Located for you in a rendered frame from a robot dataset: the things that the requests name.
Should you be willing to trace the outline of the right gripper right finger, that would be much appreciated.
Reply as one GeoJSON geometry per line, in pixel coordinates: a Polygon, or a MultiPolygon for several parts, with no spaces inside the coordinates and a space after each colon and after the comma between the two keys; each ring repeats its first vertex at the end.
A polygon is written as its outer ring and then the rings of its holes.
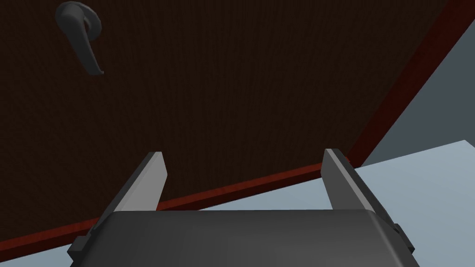
{"type": "Polygon", "coordinates": [[[388,212],[339,149],[325,149],[321,178],[334,210],[370,210],[393,225],[388,212]]]}

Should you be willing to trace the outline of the dark brown door leaf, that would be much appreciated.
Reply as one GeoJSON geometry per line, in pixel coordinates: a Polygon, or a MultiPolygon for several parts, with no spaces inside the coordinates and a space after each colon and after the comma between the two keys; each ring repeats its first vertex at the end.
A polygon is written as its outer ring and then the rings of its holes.
{"type": "Polygon", "coordinates": [[[448,0],[0,0],[0,241],[99,217],[148,152],[167,201],[348,152],[448,0]]]}

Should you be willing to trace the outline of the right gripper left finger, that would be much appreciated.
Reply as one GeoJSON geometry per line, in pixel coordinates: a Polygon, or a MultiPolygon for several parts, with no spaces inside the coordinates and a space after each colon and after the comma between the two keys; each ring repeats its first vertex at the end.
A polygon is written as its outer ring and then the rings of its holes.
{"type": "Polygon", "coordinates": [[[107,206],[98,222],[116,211],[155,210],[167,178],[162,152],[149,152],[107,206]]]}

